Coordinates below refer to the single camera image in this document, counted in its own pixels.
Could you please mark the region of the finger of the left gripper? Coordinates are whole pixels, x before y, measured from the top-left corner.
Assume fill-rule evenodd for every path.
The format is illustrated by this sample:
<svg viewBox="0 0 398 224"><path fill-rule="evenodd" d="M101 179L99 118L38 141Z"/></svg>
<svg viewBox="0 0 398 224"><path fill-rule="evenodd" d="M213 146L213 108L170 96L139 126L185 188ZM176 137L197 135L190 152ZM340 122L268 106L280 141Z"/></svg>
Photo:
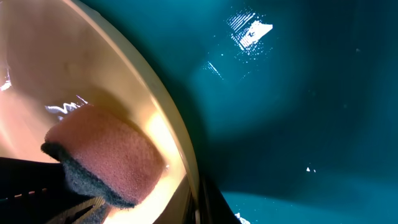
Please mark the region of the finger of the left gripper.
<svg viewBox="0 0 398 224"><path fill-rule="evenodd" d="M104 200L70 190L61 164L1 158L1 224L103 223L105 217Z"/></svg>

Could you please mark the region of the pink and green sponge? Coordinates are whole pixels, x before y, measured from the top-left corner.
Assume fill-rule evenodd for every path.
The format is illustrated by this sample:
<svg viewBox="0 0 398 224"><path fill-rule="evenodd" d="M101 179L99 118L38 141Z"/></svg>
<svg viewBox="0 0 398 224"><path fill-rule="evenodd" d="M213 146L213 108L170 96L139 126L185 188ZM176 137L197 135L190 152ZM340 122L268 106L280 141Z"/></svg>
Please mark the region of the pink and green sponge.
<svg viewBox="0 0 398 224"><path fill-rule="evenodd" d="M59 161L76 193L133 208L155 188L165 162L147 137L106 110L85 105L45 135L41 150Z"/></svg>

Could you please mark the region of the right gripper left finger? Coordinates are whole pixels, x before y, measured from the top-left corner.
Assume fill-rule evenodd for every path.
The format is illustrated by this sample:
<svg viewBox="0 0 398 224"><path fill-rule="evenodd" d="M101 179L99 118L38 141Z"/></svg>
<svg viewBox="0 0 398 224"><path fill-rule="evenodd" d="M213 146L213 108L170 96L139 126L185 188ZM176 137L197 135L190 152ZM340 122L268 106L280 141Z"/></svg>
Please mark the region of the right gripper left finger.
<svg viewBox="0 0 398 224"><path fill-rule="evenodd" d="M197 195L185 175L154 224L196 224Z"/></svg>

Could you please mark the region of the yellow-green plate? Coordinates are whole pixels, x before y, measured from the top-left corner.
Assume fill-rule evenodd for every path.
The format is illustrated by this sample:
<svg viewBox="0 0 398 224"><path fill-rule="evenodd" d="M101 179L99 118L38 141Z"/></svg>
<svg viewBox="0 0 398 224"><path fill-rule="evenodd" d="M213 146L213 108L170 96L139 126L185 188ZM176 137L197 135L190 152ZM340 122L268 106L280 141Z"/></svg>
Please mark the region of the yellow-green plate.
<svg viewBox="0 0 398 224"><path fill-rule="evenodd" d="M137 207L107 223L154 223L185 175L197 195L192 142L178 109L139 51L80 1L1 2L1 155L50 162L45 133L75 108L102 106L144 133L165 169Z"/></svg>

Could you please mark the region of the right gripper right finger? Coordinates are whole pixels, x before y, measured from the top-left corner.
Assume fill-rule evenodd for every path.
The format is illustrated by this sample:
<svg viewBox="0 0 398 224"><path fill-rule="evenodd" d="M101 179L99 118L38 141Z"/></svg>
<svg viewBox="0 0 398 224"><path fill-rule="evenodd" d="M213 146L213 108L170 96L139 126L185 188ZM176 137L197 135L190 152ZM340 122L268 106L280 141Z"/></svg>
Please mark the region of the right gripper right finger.
<svg viewBox="0 0 398 224"><path fill-rule="evenodd" d="M204 175L200 177L199 211L201 224L241 224L216 184Z"/></svg>

